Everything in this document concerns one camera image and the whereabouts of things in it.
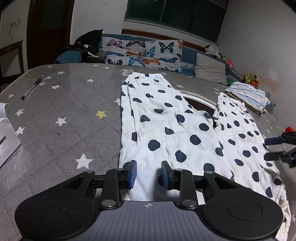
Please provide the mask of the white navy polka dot pants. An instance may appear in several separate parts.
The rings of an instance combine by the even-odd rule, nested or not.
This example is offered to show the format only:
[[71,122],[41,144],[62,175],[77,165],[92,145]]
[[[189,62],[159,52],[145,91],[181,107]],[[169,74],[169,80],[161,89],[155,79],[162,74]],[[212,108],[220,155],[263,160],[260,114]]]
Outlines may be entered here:
[[137,177],[125,200],[177,197],[158,184],[162,161],[195,175],[216,172],[276,202],[283,223],[276,235],[287,240],[291,214],[285,185],[242,102],[220,93],[213,114],[194,109],[161,74],[131,73],[121,87],[122,135],[119,164],[135,160]]

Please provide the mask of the folded blue striped clothes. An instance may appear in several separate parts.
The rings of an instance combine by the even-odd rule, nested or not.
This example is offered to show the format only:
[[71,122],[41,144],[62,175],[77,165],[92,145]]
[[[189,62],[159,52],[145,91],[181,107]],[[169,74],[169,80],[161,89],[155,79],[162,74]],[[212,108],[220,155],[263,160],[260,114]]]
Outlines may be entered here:
[[233,82],[226,90],[231,96],[239,99],[259,114],[266,112],[266,107],[271,101],[266,97],[263,90],[256,89],[250,84]]

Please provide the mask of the plush toys pile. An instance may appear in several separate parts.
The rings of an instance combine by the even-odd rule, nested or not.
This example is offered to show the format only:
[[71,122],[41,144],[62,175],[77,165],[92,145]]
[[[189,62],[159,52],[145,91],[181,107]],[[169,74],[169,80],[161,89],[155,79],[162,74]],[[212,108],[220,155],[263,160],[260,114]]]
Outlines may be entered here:
[[207,55],[212,56],[213,58],[222,60],[226,64],[226,79],[227,85],[230,86],[233,82],[239,81],[242,83],[249,84],[255,88],[258,87],[258,77],[255,74],[243,74],[240,75],[234,69],[234,63],[228,57],[222,55],[218,49],[214,49],[214,47],[210,44],[204,47],[205,53]]

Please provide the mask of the round induction cooker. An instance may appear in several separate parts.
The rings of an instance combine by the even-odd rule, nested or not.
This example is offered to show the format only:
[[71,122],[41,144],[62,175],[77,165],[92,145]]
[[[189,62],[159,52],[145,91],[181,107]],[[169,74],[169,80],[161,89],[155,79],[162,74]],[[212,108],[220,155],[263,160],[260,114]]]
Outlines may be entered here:
[[181,91],[181,94],[194,109],[206,111],[210,116],[213,116],[217,107],[217,104],[214,101],[188,91]]

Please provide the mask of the grey cushion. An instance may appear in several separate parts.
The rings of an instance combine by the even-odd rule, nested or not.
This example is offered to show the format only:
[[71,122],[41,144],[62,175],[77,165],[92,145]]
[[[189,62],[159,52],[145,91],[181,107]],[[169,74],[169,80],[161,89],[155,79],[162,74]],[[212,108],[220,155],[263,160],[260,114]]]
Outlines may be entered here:
[[205,54],[196,54],[194,75],[200,79],[227,84],[225,64]]

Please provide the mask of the white tissue box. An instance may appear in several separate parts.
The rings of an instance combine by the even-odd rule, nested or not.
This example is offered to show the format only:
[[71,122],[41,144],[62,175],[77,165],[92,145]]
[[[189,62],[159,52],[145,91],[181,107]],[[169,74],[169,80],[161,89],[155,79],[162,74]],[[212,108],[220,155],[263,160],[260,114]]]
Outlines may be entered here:
[[14,153],[14,151],[21,145],[13,126],[6,116],[6,103],[1,102],[0,113],[0,166]]

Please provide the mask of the black pen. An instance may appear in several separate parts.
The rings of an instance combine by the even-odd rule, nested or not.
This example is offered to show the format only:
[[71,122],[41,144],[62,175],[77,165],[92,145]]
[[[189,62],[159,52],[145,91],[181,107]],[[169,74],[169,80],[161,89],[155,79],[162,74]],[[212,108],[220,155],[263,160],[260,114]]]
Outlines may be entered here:
[[40,78],[38,78],[33,85],[22,95],[21,100],[25,100],[27,96],[33,91],[33,89],[40,84],[40,82],[45,78],[45,74],[43,74]]

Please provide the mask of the butterfly print pillow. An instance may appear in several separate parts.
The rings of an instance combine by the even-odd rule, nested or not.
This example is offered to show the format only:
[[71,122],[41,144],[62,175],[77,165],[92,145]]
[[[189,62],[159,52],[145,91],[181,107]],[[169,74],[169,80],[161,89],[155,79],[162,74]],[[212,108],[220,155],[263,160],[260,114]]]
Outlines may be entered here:
[[144,41],[102,37],[100,48],[106,52],[106,63],[109,65],[183,71],[181,40]]

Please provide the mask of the blue sofa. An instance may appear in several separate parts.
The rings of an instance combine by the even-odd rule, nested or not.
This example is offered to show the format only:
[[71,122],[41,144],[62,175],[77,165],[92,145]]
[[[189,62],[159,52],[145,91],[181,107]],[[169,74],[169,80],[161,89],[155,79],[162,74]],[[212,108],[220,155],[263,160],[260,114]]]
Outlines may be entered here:
[[145,40],[139,37],[80,36],[56,63],[106,63],[109,65],[144,67],[183,73],[212,82],[231,85],[240,77],[232,64],[219,55],[206,53],[183,45],[182,40]]

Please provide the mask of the black bag on sofa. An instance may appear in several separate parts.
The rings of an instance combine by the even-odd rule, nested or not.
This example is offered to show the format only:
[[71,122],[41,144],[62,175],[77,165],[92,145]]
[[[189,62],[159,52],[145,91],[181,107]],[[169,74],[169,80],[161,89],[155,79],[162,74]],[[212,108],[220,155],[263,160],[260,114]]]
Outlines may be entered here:
[[106,52],[100,48],[103,30],[92,30],[76,39],[74,49],[82,56],[82,63],[106,63]]

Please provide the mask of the dark window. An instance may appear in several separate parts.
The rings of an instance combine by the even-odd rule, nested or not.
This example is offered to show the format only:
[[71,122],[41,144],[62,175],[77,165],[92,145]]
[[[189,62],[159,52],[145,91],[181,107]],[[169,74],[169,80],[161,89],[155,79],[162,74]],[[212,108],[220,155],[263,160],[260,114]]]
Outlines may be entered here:
[[131,0],[125,18],[158,24],[217,42],[228,1]]

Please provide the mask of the wooden side table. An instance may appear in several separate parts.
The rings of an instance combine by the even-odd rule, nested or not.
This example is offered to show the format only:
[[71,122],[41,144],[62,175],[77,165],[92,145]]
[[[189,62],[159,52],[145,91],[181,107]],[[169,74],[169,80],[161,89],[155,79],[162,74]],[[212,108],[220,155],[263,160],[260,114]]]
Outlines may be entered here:
[[[3,76],[3,73],[6,75],[10,66],[16,62],[16,57],[18,57],[18,68],[20,69],[20,73]],[[1,85],[10,84],[25,73],[23,63],[23,40],[1,47],[1,63],[4,64],[4,68],[1,67]]]

